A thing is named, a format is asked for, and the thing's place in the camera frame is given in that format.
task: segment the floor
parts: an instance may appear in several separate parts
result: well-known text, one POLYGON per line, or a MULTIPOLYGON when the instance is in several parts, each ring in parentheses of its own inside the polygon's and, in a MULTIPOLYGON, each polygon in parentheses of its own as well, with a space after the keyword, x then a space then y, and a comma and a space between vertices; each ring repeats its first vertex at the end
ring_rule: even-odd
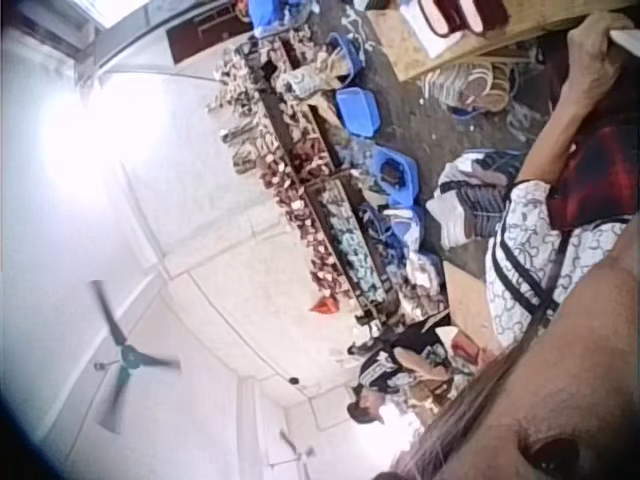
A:
MULTIPOLYGON (((324 0, 320 16, 312 15, 310 25, 317 41, 332 32, 349 33, 342 24, 345 5, 340 0, 324 0)), ((377 37, 366 16, 363 24, 367 40, 377 37)), ((380 48, 366 52, 366 68, 357 83, 374 92, 378 101, 382 127, 375 137, 378 144, 398 150, 413 159, 420 167, 421 203, 431 198, 438 176, 446 163, 468 148, 503 148, 526 150, 506 128, 506 113, 479 116, 471 123, 461 124, 436 102, 426 100, 421 105, 422 89, 415 82, 398 82, 391 65, 380 48)), ((540 74, 527 78, 519 89, 517 100, 539 112, 546 110, 547 92, 540 74)), ((473 275, 484 278, 486 241, 470 242, 462 247, 444 251, 440 246, 439 224, 431 219, 423 243, 426 250, 435 251, 442 258, 473 275)))

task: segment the blue basket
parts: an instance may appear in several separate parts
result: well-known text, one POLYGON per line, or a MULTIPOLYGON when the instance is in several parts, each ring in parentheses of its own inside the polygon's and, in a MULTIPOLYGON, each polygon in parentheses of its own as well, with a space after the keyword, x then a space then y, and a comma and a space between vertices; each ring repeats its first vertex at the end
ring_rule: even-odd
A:
POLYGON ((342 88, 347 87, 353 81, 358 72, 364 67, 362 60, 360 60, 358 52, 353 46, 353 42, 343 35, 339 35, 335 32, 330 33, 327 37, 327 44, 334 49, 342 47, 342 49, 347 53, 347 59, 349 60, 349 75, 342 82, 342 88))
POLYGON ((352 87, 336 92, 342 122, 349 133, 372 138, 380 128, 376 98, 369 90, 352 87))
POLYGON ((420 192, 420 179, 418 178, 418 166, 411 158, 390 148, 378 145, 373 149, 373 162, 371 173, 382 186, 393 203, 403 207, 410 207, 420 192), (396 188, 382 179, 382 165, 388 160, 394 160, 400 164, 403 170, 404 186, 396 188))

